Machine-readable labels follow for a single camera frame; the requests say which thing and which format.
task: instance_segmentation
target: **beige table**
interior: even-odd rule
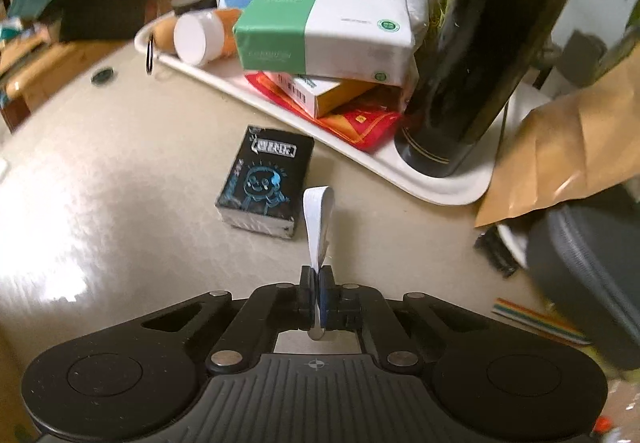
[[[249,124],[276,120],[127,46],[60,91],[0,151],[0,327],[24,365],[46,347],[228,289],[296,282],[304,223],[287,241],[220,221],[214,202]],[[317,144],[307,184],[334,187],[338,282],[389,298],[423,291],[490,314],[497,296],[540,307],[523,272],[503,280],[472,248],[473,206],[402,192]]]

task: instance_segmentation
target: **metal screw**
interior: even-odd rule
[[[242,355],[237,351],[224,349],[223,351],[216,351],[213,353],[211,361],[220,367],[228,367],[242,362]]]
[[[418,363],[418,355],[411,351],[394,351],[393,353],[389,353],[386,361],[396,367],[411,367]]]

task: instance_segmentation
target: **black thermos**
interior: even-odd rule
[[[396,134],[411,167],[450,175],[500,113],[567,0],[453,0],[417,57],[420,84]]]

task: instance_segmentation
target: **red package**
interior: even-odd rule
[[[393,136],[402,116],[396,111],[398,94],[390,92],[388,86],[373,88],[340,106],[330,115],[312,118],[264,73],[252,73],[246,75],[246,79],[274,104],[301,116],[364,152],[376,150]]]

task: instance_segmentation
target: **round pad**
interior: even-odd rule
[[[198,392],[193,362],[167,333],[113,328],[45,351],[22,379],[36,423],[72,441],[126,441],[181,415]]]
[[[489,364],[486,375],[495,387],[513,396],[543,396],[553,392],[562,380],[560,369],[535,355],[498,358]]]
[[[122,355],[91,355],[74,363],[68,381],[78,393],[86,396],[114,396],[128,391],[142,378],[142,367]]]
[[[468,427],[508,441],[550,441],[589,433],[607,396],[596,363],[529,333],[481,335],[447,349],[433,387]]]

